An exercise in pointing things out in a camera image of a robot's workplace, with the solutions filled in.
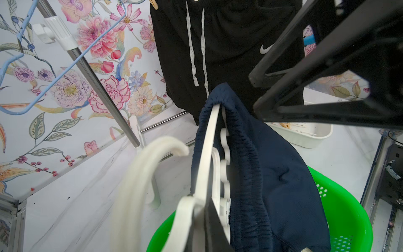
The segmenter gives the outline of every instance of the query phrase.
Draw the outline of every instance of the nike logo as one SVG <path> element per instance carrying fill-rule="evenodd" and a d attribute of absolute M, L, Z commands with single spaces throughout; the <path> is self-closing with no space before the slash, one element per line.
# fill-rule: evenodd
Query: nike logo
<path fill-rule="evenodd" d="M 263 49 L 263 45 L 262 45 L 262 47 L 260 48 L 260 54 L 266 54 L 273 45 L 267 47 L 266 49 Z"/>

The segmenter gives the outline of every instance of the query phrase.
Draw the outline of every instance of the peony painting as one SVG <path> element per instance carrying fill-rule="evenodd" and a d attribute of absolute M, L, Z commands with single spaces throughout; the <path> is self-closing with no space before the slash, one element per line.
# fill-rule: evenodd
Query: peony painting
<path fill-rule="evenodd" d="M 118 22 L 85 58 L 129 124 L 131 117 L 145 123 L 173 104 L 160 70 L 149 2 L 49 3 L 81 51 Z M 31 4 L 31 0 L 0 2 L 0 64 L 18 54 L 15 34 Z M 72 62 L 58 43 L 44 44 L 36 37 L 32 24 L 44 23 L 43 19 L 36 9 L 21 42 L 25 55 L 6 71 L 0 87 L 3 108 L 21 111 Z M 24 200 L 122 134 L 105 104 L 75 66 L 26 114 L 11 116 L 0 112 L 0 195 Z"/>

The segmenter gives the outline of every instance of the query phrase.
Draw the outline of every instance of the white plastic basket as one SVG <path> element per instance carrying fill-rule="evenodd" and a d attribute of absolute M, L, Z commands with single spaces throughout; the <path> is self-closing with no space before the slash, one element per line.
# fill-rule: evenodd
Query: white plastic basket
<path fill-rule="evenodd" d="M 313 104 L 312 102 L 304 102 L 305 105 Z M 301 129 L 295 125 L 291 125 L 292 129 L 287 129 L 282 126 L 266 123 L 274 129 L 279 135 L 292 144 L 296 144 L 305 148 L 314 148 L 318 146 L 324 139 L 330 137 L 333 133 L 333 124 L 325 123 L 303 123 L 305 128 Z"/>

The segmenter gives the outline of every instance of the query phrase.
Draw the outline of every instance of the blue wire hanger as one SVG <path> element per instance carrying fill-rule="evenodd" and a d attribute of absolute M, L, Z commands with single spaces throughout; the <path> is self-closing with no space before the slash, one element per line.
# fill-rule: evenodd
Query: blue wire hanger
<path fill-rule="evenodd" d="M 42 98 L 42 96 L 44 96 L 44 95 L 46 94 L 46 92 L 49 91 L 49 89 L 50 89 L 58 80 L 60 80 L 73 66 L 75 66 L 75 65 L 77 64 L 77 62 L 78 62 L 82 57 L 84 57 L 84 55 L 91 49 L 91 47 L 93 47 L 102 37 L 104 37 L 104 36 L 105 36 L 110 30 L 112 30 L 116 25 L 118 25 L 119 22 L 126 16 L 127 10 L 126 10 L 125 5 L 123 4 L 122 0 L 118 0 L 118 1 L 122 4 L 122 6 L 123 6 L 123 8 L 124 8 L 124 10 L 125 10 L 125 14 L 124 14 L 114 25 L 112 25 L 108 30 L 106 30 L 103 34 L 101 34 L 101 36 L 99 36 L 94 42 L 92 42 L 92 44 L 91 44 L 83 53 L 81 53 L 80 56 L 78 56 L 77 59 L 76 59 L 69 67 L 67 67 L 61 74 L 59 74 L 59 76 L 56 77 L 56 79 L 54 79 L 54 80 L 47 86 L 47 88 L 46 88 L 44 91 L 42 91 L 42 92 L 36 97 L 35 100 L 33 100 L 33 102 L 31 102 L 23 111 L 13 112 L 13 111 L 10 111 L 10 110 L 7 110 L 7 109 L 3 108 L 2 106 L 0 106 L 0 111 L 4 112 L 4 113 L 6 113 L 6 114 L 9 114 L 9 115 L 22 115 L 22 114 L 25 114 L 26 112 L 28 112 L 28 111 L 35 105 L 35 103 L 37 103 L 37 102 L 39 101 L 39 99 Z M 38 0 L 33 0 L 33 1 L 32 1 L 32 5 L 31 5 L 31 7 L 29 8 L 27 17 L 24 19 L 24 22 L 23 22 L 22 25 L 21 25 L 20 32 L 17 34 L 18 44 L 19 44 L 19 46 L 20 46 L 21 53 L 18 54 L 18 55 L 16 55 L 16 56 L 14 56 L 14 57 L 12 57 L 12 58 L 10 58 L 10 59 L 8 59 L 6 62 L 4 62 L 2 68 L 0 69 L 0 87 L 1 87 L 1 84 L 3 83 L 3 79 L 4 79 L 4 76 L 5 76 L 5 74 L 6 74 L 6 71 L 7 71 L 8 66 L 9 66 L 12 62 L 14 62 L 14 61 L 16 61 L 16 60 L 18 60 L 18 59 L 20 59 L 20 58 L 22 58 L 22 57 L 24 56 L 24 54 L 22 53 L 22 52 L 23 52 L 23 49 L 22 49 L 22 46 L 21 46 L 22 36 L 23 36 L 23 34 L 24 34 L 24 32 L 25 32 L 25 29 L 27 28 L 27 25 L 28 25 L 28 23 L 29 23 L 29 20 L 31 19 L 32 14 L 33 14 L 33 12 L 34 12 L 34 10 L 35 10 L 37 4 L 38 4 Z"/>

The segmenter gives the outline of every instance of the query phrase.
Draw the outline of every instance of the white floor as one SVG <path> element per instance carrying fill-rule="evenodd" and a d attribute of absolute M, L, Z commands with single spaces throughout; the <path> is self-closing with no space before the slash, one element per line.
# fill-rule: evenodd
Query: white floor
<path fill-rule="evenodd" d="M 309 89 L 305 89 L 304 97 L 315 103 L 338 100 Z M 147 125 L 179 111 L 170 108 Z M 186 143 L 194 139 L 196 131 L 192 116 L 185 115 L 147 131 L 145 137 L 150 143 L 159 136 L 172 135 Z M 360 200 L 379 141 L 377 129 L 335 125 L 333 134 L 318 147 L 294 147 L 307 165 Z M 124 137 L 29 197 L 24 251 L 111 251 L 110 208 L 135 155 L 136 149 Z M 157 169 L 161 206 L 144 210 L 141 251 L 146 250 L 152 235 L 175 210 L 180 198 L 190 192 L 191 155 L 192 151 L 188 157 L 171 157 Z"/>

